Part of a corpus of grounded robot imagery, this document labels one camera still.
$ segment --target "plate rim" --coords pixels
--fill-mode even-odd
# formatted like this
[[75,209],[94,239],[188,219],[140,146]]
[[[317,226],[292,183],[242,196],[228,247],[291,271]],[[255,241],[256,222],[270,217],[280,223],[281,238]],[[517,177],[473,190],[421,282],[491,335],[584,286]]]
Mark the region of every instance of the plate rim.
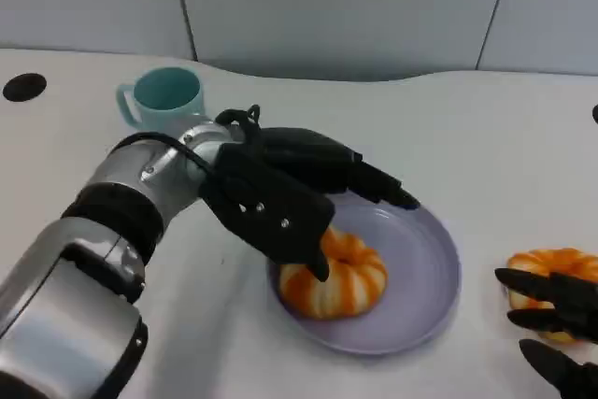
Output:
[[[379,203],[379,204],[369,203],[366,200],[363,200],[362,198],[360,198],[356,195],[346,194],[346,193],[339,194],[339,195],[329,195],[329,198],[331,198],[335,202],[336,206],[342,206],[342,207],[366,206],[366,207],[372,207],[374,209],[378,208],[378,210],[384,211],[386,213],[391,213],[391,214],[392,214],[392,212],[387,210],[387,208],[389,208],[390,210],[395,208],[394,206],[389,205],[388,203]],[[339,346],[339,345],[332,343],[330,341],[327,341],[317,335],[314,335],[312,332],[309,332],[305,326],[302,326],[300,321],[296,317],[293,316],[293,314],[290,312],[290,310],[288,308],[286,308],[284,306],[282,299],[280,298],[280,296],[277,292],[277,289],[275,287],[276,285],[278,285],[278,280],[275,282],[272,277],[272,273],[274,270],[277,270],[277,266],[273,262],[266,260],[264,267],[265,267],[265,274],[266,274],[267,283],[268,283],[268,291],[269,291],[269,294],[272,296],[272,298],[277,303],[277,306],[280,309],[282,309],[282,311],[284,312],[284,315],[286,316],[286,320],[291,321],[293,327],[299,329],[301,334],[306,335],[312,341],[315,341],[327,348],[330,348],[330,349],[333,349],[333,350],[336,350],[339,352],[343,352],[343,353],[347,353],[347,354],[354,354],[354,355],[362,355],[362,356],[384,356],[384,355],[390,355],[390,354],[398,354],[400,352],[405,352],[405,351],[414,349],[417,346],[423,345],[423,344],[427,343],[428,341],[441,336],[448,329],[450,323],[452,322],[454,315],[456,313],[456,310],[457,310],[457,305],[459,304],[459,299],[461,297],[461,290],[462,290],[462,286],[463,286],[463,266],[461,263],[461,258],[459,257],[459,251],[457,249],[457,246],[455,245],[455,242],[454,242],[452,236],[449,233],[449,230],[447,230],[447,228],[444,226],[442,221],[440,219],[438,219],[436,217],[436,215],[429,208],[422,205],[422,206],[420,206],[420,209],[424,213],[429,214],[429,216],[432,218],[432,220],[435,222],[435,224],[438,225],[441,232],[445,235],[445,238],[448,241],[448,245],[450,246],[451,252],[453,253],[453,256],[454,256],[454,259],[456,262],[455,265],[457,268],[456,288],[454,290],[454,294],[452,295],[450,302],[448,302],[448,306],[446,307],[446,310],[442,314],[442,318],[440,320],[438,320],[432,327],[430,327],[424,334],[422,334],[420,337],[412,340],[411,342],[409,342],[406,345],[400,345],[398,347],[393,347],[393,348],[388,348],[388,349],[349,349],[347,347]]]

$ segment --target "robotic arm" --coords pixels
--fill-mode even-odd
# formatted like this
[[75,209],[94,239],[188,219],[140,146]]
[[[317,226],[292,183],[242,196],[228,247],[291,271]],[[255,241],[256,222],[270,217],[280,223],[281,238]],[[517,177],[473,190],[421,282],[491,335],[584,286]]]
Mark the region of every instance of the robotic arm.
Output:
[[124,139],[0,288],[0,397],[115,399],[148,328],[134,302],[169,222],[203,199],[221,223],[276,263],[328,277],[320,237],[351,190],[418,202],[362,156],[303,129],[261,129],[259,108],[227,110],[179,140]]

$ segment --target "wall seam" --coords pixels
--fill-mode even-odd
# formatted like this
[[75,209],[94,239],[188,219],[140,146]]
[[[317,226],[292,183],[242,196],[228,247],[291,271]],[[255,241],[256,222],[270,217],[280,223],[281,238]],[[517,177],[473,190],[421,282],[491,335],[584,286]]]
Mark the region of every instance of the wall seam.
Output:
[[187,2],[185,0],[178,0],[180,2],[180,9],[183,12],[183,20],[185,22],[185,31],[187,32],[187,38],[189,39],[189,45],[191,46],[191,55],[194,61],[197,60],[197,50],[195,49],[195,40],[193,39],[193,29],[191,28],[191,21],[189,20],[189,12],[187,10]]
[[500,4],[501,0],[496,0],[494,2],[494,8],[492,9],[492,14],[490,16],[490,20],[488,22],[488,28],[486,29],[486,35],[484,35],[484,40],[482,41],[482,46],[479,49],[479,55],[477,56],[476,61],[476,70],[479,70],[479,64],[482,61],[482,55],[484,54],[484,49],[486,49],[486,42],[488,41],[488,36],[490,35],[490,30],[492,25],[494,24],[494,17],[496,16],[496,11],[498,10],[498,5]]

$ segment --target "gray wall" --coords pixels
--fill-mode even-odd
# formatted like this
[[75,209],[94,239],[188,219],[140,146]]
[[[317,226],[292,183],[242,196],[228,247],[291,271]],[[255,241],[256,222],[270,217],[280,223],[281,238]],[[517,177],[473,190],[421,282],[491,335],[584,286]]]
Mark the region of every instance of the gray wall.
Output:
[[480,68],[598,74],[598,0],[500,0]]
[[192,56],[179,0],[0,0],[0,45]]
[[496,0],[186,0],[200,61],[246,73],[385,79],[473,69]]
[[195,47],[181,0],[0,0],[0,47],[196,50],[209,64],[294,78],[598,74],[598,0],[185,1]]

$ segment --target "black glove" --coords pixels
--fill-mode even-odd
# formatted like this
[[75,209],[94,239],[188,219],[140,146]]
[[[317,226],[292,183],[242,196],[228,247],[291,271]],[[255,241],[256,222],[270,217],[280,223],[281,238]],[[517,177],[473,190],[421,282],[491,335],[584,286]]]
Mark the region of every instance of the black glove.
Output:
[[401,182],[332,139],[296,128],[261,129],[260,110],[229,109],[216,122],[237,122],[243,144],[224,144],[200,192],[222,224],[277,264],[306,264],[328,278],[321,236],[335,214],[324,193],[352,190],[378,203],[413,209]]
[[[574,338],[598,343],[598,285],[587,280],[552,273],[545,278],[510,268],[495,270],[508,289],[537,301],[548,301],[554,309],[511,310],[514,324],[537,332],[566,332]],[[598,397],[598,366],[577,364],[562,352],[538,341],[520,341],[530,365],[563,399]]]

